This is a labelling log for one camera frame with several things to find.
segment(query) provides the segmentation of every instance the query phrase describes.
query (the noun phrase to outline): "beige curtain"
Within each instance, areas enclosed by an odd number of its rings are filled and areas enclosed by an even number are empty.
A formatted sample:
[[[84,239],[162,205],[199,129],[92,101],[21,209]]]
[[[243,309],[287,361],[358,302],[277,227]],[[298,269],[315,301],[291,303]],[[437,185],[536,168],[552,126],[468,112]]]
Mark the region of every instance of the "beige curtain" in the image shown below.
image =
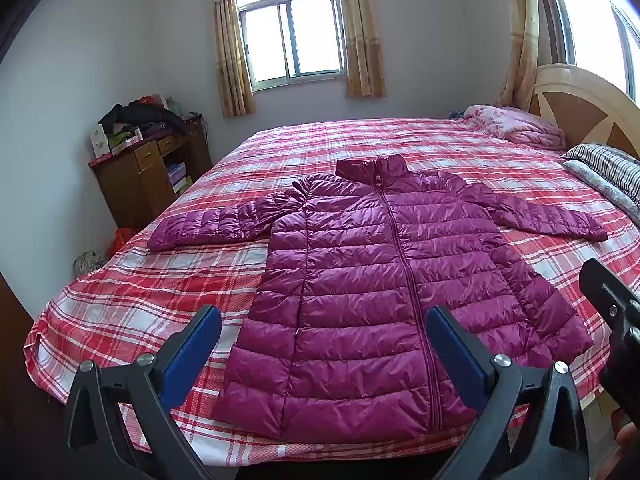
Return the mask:
[[[222,114],[237,117],[255,112],[254,94],[244,58],[236,0],[213,0],[216,69]]]
[[[511,62],[500,106],[529,110],[538,66],[538,0],[511,0]]]
[[[386,96],[382,50],[370,0],[341,0],[347,46],[347,96]]]

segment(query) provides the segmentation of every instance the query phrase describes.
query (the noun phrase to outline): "red and white plaid blanket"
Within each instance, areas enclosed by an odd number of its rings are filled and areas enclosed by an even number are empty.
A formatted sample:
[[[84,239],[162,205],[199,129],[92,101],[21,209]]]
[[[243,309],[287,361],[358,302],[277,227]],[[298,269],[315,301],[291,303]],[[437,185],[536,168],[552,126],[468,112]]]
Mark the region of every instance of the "red and white plaid blanket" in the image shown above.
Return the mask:
[[[349,460],[423,454],[457,443],[464,429],[408,442],[357,445],[284,444],[211,420],[226,359],[251,305],[266,259],[267,239],[228,246],[201,246],[150,254],[158,221],[185,210],[245,202],[300,176],[333,173],[341,158],[399,153],[412,170],[441,168],[468,182],[535,202],[589,212],[606,226],[607,242],[504,230],[507,239],[580,312],[596,345],[572,365],[581,399],[598,389],[597,373],[609,350],[602,318],[578,290],[578,272],[596,256],[637,290],[640,232],[599,193],[561,166],[555,153],[516,146],[465,121],[384,119],[304,124],[255,134],[219,162],[158,220],[128,242],[100,270],[74,281],[50,301],[25,342],[33,381],[66,401],[78,364],[101,367],[132,362],[157,351],[181,330],[198,306],[222,312],[220,341],[186,402],[172,415],[201,459],[209,465],[241,466],[276,460]],[[132,410],[124,416],[133,442],[146,447]]]

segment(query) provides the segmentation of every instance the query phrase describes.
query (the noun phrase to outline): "window sill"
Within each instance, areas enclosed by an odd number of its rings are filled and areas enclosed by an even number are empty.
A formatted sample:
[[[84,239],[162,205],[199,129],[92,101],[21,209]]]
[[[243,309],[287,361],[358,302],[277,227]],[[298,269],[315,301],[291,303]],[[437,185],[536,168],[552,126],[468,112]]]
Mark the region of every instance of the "window sill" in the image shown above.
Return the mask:
[[[331,81],[334,79],[346,79],[346,75],[342,74],[342,73],[333,73],[333,74],[318,74],[318,75],[311,75],[311,76],[304,76],[304,77],[300,77],[300,78],[296,78],[293,81],[287,81],[287,82],[282,82],[282,83],[274,83],[273,85],[270,86],[265,86],[263,88],[254,88],[253,91],[254,93],[256,92],[263,92],[265,90],[271,90],[274,88],[283,88],[286,86],[297,86],[297,85],[301,85],[301,84],[305,84],[305,83],[318,83],[321,81]]]

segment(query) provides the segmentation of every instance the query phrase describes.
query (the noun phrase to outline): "bed headboard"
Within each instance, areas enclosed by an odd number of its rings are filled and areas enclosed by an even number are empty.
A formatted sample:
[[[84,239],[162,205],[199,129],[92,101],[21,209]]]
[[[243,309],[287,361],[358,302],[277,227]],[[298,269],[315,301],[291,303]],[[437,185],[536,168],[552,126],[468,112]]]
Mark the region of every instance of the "bed headboard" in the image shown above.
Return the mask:
[[[530,112],[562,128],[567,149],[601,142],[640,158],[640,108],[588,70],[567,64],[539,66]]]

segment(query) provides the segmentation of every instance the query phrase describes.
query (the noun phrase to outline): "wooden desk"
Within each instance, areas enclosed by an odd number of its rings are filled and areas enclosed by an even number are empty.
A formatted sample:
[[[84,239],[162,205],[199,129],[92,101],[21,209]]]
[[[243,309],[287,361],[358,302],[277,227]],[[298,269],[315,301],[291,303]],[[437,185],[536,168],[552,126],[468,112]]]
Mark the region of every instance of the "wooden desk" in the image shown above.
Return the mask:
[[[189,135],[143,140],[90,165],[118,227],[142,229],[174,202],[167,165],[184,162],[194,182],[212,168],[201,120],[188,127]]]

